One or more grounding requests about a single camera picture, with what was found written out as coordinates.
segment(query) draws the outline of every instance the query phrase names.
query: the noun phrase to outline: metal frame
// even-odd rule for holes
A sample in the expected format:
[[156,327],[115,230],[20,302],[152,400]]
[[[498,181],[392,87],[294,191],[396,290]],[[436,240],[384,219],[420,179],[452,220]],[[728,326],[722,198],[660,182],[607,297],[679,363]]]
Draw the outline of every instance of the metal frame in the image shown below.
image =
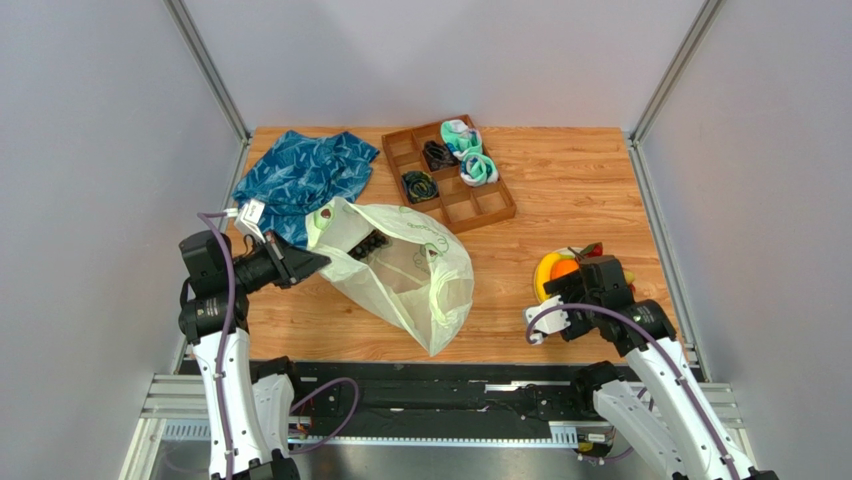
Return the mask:
[[234,133],[245,145],[249,138],[251,138],[251,132],[246,127],[243,117],[237,109],[237,105],[234,103],[233,98],[231,98],[231,94],[225,88],[225,82],[222,81],[219,71],[216,70],[216,65],[213,64],[213,59],[210,57],[207,47],[204,46],[204,42],[201,40],[201,34],[198,33],[198,28],[196,28],[189,10],[186,8],[183,0],[163,0],[163,3],[169,9],[169,13],[172,14],[172,18],[181,35],[183,35],[187,47],[192,52],[192,56],[195,57],[195,61],[198,62],[201,73],[204,74],[204,78],[210,85],[216,101],[222,108],[222,113],[225,114],[225,117],[231,124],[231,128],[234,129]]
[[[240,150],[240,156],[237,158],[237,167],[234,169],[234,173],[231,177],[231,180],[228,182],[228,187],[225,193],[225,198],[222,200],[222,210],[228,208],[233,201],[231,200],[231,192],[236,188],[237,183],[242,178],[243,168],[245,168],[246,160],[248,159],[248,152],[251,149],[251,138],[242,142],[242,148]],[[228,217],[222,217],[218,219],[218,227],[222,232],[228,227]],[[171,365],[171,372],[177,373],[180,369],[181,363],[187,358],[189,354],[189,344],[186,341],[186,337],[181,335],[182,340],[180,345],[178,345],[178,349],[175,352],[175,361]]]
[[633,143],[641,144],[648,135],[651,125],[653,125],[654,120],[656,120],[657,115],[660,113],[660,110],[666,102],[666,99],[669,94],[671,94],[677,84],[677,81],[680,79],[681,74],[686,69],[687,64],[692,59],[692,56],[698,49],[698,45],[701,44],[701,40],[704,38],[704,35],[707,34],[707,31],[713,24],[713,20],[716,19],[716,16],[719,14],[719,10],[722,8],[724,3],[725,0],[704,1],[704,4],[698,11],[698,15],[692,22],[692,26],[689,27],[686,37],[680,44],[680,48],[678,48],[675,57],[672,59],[672,63],[669,64],[669,68],[666,70],[666,73],[663,75],[663,79],[660,81],[660,84],[651,96],[651,100],[645,107],[645,111],[642,112],[642,116],[639,117],[639,122],[636,124],[636,128],[634,128],[633,132],[630,134],[630,140]]
[[[307,425],[310,419],[304,417]],[[551,421],[550,438],[419,438],[419,437],[357,437],[337,436],[327,445],[370,445],[394,447],[477,447],[477,448],[577,448],[577,427],[571,422]],[[291,438],[290,444],[310,445],[324,437],[309,435],[304,439]],[[166,426],[162,441],[198,441],[209,442],[210,425],[207,420],[171,420]]]
[[157,451],[166,429],[166,419],[140,418],[124,457],[119,480],[148,480],[154,470]]
[[[519,385],[528,385],[535,383],[532,380],[524,380],[517,384],[510,382],[509,384],[490,384],[483,383],[482,388],[485,391],[502,391],[514,390]],[[541,382],[543,384],[553,384],[556,382]],[[642,389],[642,384],[638,382],[629,383],[630,388],[634,393],[638,393]],[[728,428],[738,429],[743,427],[742,416],[737,407],[737,400],[734,397],[731,385],[727,383],[701,383],[701,391],[710,406],[716,412],[716,415],[722,420],[722,423]],[[648,398],[645,397],[643,404],[648,405]],[[151,381],[151,389],[148,391],[148,396],[142,406],[141,418],[143,419],[184,419],[184,420],[204,420],[207,418],[207,400],[204,397],[204,386],[199,375],[154,375]],[[561,422],[560,425],[574,425],[574,422]],[[609,424],[602,421],[583,421],[578,422],[577,426],[601,426],[606,427]]]
[[696,329],[692,325],[691,307],[684,288],[681,284],[680,271],[675,261],[675,254],[672,249],[672,244],[668,235],[668,231],[663,221],[660,212],[660,205],[657,200],[657,195],[654,191],[654,186],[651,182],[648,173],[647,162],[642,150],[642,142],[647,138],[651,127],[654,124],[657,116],[665,105],[671,92],[680,80],[681,75],[686,69],[689,61],[694,56],[701,44],[701,40],[710,30],[713,21],[719,14],[720,9],[726,0],[705,0],[698,15],[692,22],[692,26],[684,37],[683,42],[678,48],[672,62],[669,64],[666,73],[663,75],[660,84],[651,96],[651,100],[645,107],[642,116],[636,124],[636,128],[629,134],[625,134],[625,141],[628,147],[630,162],[633,165],[633,172],[636,176],[636,181],[639,184],[639,193],[642,196],[642,203],[645,205],[645,212],[648,216],[648,223],[651,226],[651,234],[654,237],[654,243],[657,247],[657,254],[660,258],[660,265],[663,268],[663,274],[666,279],[666,286],[669,290],[669,295],[672,299],[672,304],[675,309],[675,314],[678,319],[678,326],[684,339],[686,340],[687,353],[690,361],[695,361],[704,372],[704,376],[708,380],[712,380],[712,372],[708,369],[706,362],[701,358],[701,339],[698,336]]

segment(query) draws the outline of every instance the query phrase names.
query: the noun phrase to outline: wooden surface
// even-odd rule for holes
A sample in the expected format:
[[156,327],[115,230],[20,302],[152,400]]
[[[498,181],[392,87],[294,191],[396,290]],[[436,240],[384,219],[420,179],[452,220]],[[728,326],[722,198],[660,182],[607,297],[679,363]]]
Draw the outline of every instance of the wooden surface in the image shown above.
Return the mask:
[[[287,128],[258,128],[251,168]],[[343,128],[297,128],[326,136]],[[349,128],[372,145],[400,130]],[[268,286],[251,298],[251,357],[295,360],[589,363],[620,361],[597,331],[572,343],[524,340],[521,311],[535,303],[533,271],[548,252],[602,241],[636,273],[637,299],[654,298],[674,321],[648,220],[622,133],[614,128],[483,128],[485,145],[517,204],[511,220],[458,235],[473,261],[474,304],[458,336],[435,357],[404,330],[373,316],[314,275],[291,290]],[[358,203],[400,204],[387,159]],[[235,253],[243,240],[233,226]]]

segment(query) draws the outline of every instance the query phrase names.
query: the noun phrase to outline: translucent plastic bag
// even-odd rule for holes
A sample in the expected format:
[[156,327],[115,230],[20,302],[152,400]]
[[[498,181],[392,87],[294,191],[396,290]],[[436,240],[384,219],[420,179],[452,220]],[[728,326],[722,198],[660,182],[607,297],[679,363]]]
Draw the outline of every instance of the translucent plastic bag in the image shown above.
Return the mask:
[[[335,197],[308,215],[308,250],[331,258],[320,274],[358,305],[405,329],[429,355],[456,336],[473,305],[473,268],[461,242],[432,217],[396,205]],[[387,245],[347,252],[373,230]]]

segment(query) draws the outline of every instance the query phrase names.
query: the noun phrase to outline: yellow fruit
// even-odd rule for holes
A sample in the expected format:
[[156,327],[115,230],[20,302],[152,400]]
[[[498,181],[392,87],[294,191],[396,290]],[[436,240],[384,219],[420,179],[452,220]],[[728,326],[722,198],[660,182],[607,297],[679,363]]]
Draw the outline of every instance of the yellow fruit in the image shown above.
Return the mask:
[[553,269],[553,265],[560,260],[562,260],[562,255],[560,255],[559,252],[552,252],[545,255],[544,258],[538,262],[538,267],[535,269],[535,278],[533,281],[535,285],[535,296],[539,303],[550,298],[550,295],[544,293],[544,284],[550,281],[550,271]]

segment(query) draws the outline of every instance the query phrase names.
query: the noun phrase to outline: blue cloth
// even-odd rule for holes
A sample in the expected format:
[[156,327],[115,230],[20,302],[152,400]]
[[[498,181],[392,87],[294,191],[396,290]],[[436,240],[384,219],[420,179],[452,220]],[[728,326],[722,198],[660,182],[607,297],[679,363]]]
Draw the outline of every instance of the blue cloth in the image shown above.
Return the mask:
[[290,130],[240,180],[233,197],[241,207],[252,198],[265,202],[260,230],[274,229],[288,242],[305,246],[305,215],[335,196],[355,201],[378,154],[349,132],[310,138]]

